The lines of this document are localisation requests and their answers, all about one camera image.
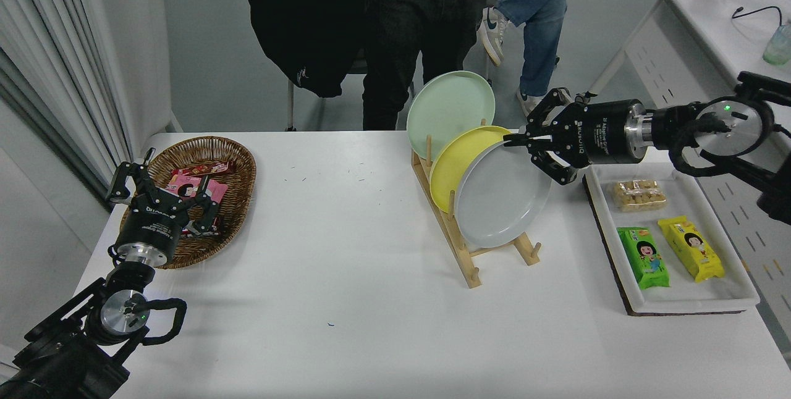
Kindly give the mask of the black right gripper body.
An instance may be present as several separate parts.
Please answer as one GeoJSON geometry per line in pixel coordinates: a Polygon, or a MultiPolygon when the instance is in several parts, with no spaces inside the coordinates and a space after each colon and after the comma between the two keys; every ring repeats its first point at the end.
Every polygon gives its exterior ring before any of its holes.
{"type": "Polygon", "coordinates": [[[578,114],[575,140],[575,165],[627,164],[629,145],[625,135],[625,121],[629,114],[629,101],[610,103],[576,103],[578,114]]]}

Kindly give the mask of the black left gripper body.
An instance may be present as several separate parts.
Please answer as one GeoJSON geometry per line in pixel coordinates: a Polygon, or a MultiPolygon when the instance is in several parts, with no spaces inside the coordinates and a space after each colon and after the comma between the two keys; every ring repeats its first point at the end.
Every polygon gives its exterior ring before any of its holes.
{"type": "Polygon", "coordinates": [[[147,258],[173,258],[180,235],[187,225],[186,211],[174,206],[151,207],[145,200],[133,200],[130,212],[114,245],[119,258],[147,255],[147,258]]]}

